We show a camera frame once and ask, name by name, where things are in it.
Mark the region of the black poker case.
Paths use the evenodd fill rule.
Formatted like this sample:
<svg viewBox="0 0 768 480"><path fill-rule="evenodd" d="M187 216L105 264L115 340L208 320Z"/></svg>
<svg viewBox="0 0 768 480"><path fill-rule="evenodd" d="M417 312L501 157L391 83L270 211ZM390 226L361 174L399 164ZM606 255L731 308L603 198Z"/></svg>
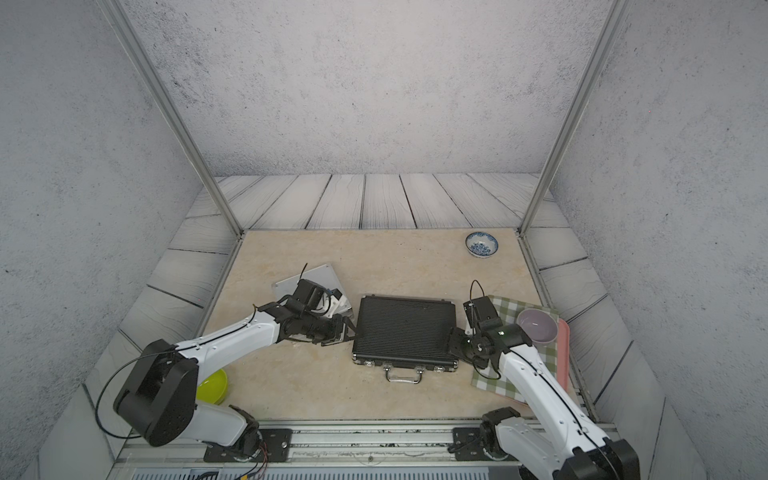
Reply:
<svg viewBox="0 0 768 480"><path fill-rule="evenodd" d="M416 385L426 371L456 371L458 359L448 347L456 327L448 300L367 295L360 300L352 361L382 368L390 383Z"/></svg>

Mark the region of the silver aluminium poker case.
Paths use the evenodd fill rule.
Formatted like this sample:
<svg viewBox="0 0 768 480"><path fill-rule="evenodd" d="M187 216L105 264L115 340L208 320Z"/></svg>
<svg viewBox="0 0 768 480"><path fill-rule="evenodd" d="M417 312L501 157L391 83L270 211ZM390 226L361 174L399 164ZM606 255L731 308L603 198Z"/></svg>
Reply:
<svg viewBox="0 0 768 480"><path fill-rule="evenodd" d="M351 302L330 264L323 264L313 269L305 270L301 274L277 281L272 285L275 298L280 299L285 295L294 294L299 280L314 282L321 287L320 298L317 301L310 300L307 302L311 306L311 312L328 318L335 314L354 315Z"/></svg>

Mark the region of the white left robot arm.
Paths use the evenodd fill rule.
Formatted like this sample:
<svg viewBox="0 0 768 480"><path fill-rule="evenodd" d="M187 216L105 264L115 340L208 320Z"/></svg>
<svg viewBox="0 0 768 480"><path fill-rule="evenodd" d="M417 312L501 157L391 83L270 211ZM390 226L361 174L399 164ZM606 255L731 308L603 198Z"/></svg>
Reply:
<svg viewBox="0 0 768 480"><path fill-rule="evenodd" d="M177 344L148 344L127 363L130 372L113 410L153 447L191 439L219 447L237 461L263 461L266 442L258 421L239 407L198 399L198 387L226 366L282 341L329 346L355 333L347 297L301 279L293 293L255 307L230 326Z"/></svg>

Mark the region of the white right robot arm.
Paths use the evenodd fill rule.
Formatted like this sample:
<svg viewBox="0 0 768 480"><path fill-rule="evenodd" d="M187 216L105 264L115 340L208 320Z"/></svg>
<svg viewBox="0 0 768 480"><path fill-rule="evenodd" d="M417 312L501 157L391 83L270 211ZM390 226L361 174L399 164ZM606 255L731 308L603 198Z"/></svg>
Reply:
<svg viewBox="0 0 768 480"><path fill-rule="evenodd" d="M625 440L613 441L559 384L539 354L554 342L558 320L526 308L504 320L488 296L464 304L465 330L454 328L449 351L488 381L512 384L535 414L542 433L517 410L505 407L483 415L476 445L493 460L512 458L522 479L638 479L639 456Z"/></svg>

